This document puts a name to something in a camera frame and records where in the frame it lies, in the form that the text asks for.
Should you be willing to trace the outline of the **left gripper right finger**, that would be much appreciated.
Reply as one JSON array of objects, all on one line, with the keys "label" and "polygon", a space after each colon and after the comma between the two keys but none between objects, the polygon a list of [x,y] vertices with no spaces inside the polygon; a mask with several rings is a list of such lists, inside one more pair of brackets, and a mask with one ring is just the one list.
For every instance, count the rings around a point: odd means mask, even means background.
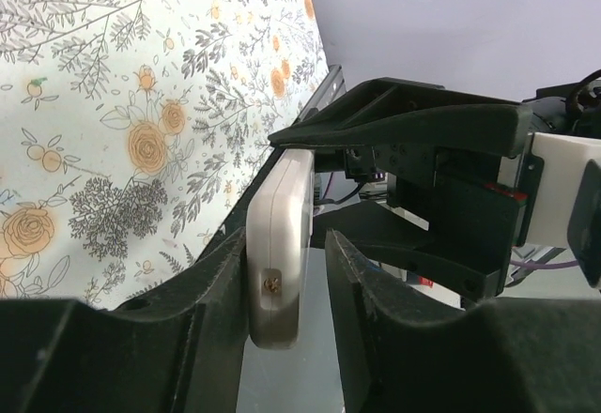
[{"label": "left gripper right finger", "polygon": [[329,231],[327,278],[349,412],[596,412],[600,304],[494,298],[468,310],[376,268]]}]

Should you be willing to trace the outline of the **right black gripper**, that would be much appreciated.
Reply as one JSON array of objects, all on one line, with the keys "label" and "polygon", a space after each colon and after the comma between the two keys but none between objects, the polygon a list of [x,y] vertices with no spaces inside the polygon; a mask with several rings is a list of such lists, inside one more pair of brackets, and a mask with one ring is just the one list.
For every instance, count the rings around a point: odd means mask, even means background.
[{"label": "right black gripper", "polygon": [[480,300],[501,292],[509,252],[530,222],[531,190],[499,183],[498,156],[522,151],[531,120],[523,103],[378,78],[269,141],[336,149],[318,152],[318,168],[362,184],[384,172],[393,183],[385,204],[361,201],[315,217],[314,248],[333,230],[369,259]]}]

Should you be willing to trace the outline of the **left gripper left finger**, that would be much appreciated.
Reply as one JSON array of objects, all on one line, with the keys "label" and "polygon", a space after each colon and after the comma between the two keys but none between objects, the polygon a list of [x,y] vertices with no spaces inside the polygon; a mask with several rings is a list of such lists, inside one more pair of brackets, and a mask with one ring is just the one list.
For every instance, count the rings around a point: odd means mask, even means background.
[{"label": "left gripper left finger", "polygon": [[75,299],[1,304],[5,412],[232,412],[248,336],[238,230],[112,311]]}]

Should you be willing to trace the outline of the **white remote control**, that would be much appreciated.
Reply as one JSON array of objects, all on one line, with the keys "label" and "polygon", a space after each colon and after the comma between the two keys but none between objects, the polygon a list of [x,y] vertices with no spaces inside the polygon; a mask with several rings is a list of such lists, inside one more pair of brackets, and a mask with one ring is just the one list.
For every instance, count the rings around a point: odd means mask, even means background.
[{"label": "white remote control", "polygon": [[259,348],[287,349],[298,340],[313,231],[314,185],[314,153],[287,149],[249,204],[249,326]]}]

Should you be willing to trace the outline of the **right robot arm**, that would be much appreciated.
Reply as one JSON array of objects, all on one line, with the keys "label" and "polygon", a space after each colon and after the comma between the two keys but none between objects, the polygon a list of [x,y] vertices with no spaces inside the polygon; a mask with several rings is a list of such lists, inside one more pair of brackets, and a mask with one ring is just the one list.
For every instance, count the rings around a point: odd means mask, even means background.
[{"label": "right robot arm", "polygon": [[600,284],[600,77],[511,101],[394,78],[363,82],[274,132],[309,149],[319,172],[394,180],[384,205],[327,214],[366,257],[477,301],[505,285],[514,248],[567,249]]}]

